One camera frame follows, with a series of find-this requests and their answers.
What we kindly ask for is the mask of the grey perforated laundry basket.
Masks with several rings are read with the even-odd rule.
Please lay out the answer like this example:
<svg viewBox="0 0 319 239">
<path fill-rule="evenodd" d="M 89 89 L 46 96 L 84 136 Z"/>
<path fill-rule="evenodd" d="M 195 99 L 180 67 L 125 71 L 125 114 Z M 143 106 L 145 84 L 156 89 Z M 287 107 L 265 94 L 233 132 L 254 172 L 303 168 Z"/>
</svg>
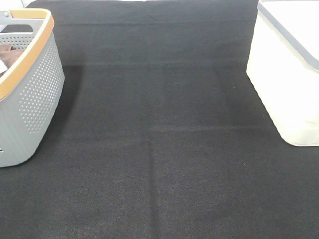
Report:
<svg viewBox="0 0 319 239">
<path fill-rule="evenodd" d="M 65 77 L 49 10 L 3 10 L 0 23 L 32 29 L 0 34 L 1 44 L 22 51 L 0 78 L 0 165 L 9 167 L 34 155 L 59 103 Z"/>
</svg>

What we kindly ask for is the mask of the white plastic storage bin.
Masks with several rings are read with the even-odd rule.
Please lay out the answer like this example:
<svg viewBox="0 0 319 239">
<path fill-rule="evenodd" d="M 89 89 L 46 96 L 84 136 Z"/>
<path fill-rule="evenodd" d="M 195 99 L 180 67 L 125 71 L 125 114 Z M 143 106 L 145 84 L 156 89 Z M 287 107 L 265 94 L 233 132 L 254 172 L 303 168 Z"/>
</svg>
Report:
<svg viewBox="0 0 319 239">
<path fill-rule="evenodd" d="M 259 1 L 246 72 L 282 139 L 318 146 L 318 1 Z"/>
</svg>

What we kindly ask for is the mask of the black table cloth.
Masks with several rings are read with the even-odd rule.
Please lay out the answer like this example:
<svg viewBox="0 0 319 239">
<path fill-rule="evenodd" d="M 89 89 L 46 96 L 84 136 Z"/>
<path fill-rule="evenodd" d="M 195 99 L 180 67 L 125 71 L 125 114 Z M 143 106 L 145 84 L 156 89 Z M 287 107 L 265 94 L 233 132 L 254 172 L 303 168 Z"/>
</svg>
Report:
<svg viewBox="0 0 319 239">
<path fill-rule="evenodd" d="M 36 0 L 65 73 L 34 156 L 0 171 L 3 239 L 316 239 L 319 149 L 246 75 L 255 0 Z"/>
</svg>

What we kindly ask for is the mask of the brown microfibre towel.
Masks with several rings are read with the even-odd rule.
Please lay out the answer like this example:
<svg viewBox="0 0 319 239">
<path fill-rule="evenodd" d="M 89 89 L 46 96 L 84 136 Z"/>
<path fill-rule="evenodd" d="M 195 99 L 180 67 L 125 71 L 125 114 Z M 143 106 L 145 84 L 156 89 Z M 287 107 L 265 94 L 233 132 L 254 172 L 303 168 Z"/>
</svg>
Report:
<svg viewBox="0 0 319 239">
<path fill-rule="evenodd" d="M 11 45 L 0 45 L 0 74 L 3 75 L 19 58 L 23 50 L 16 50 Z"/>
</svg>

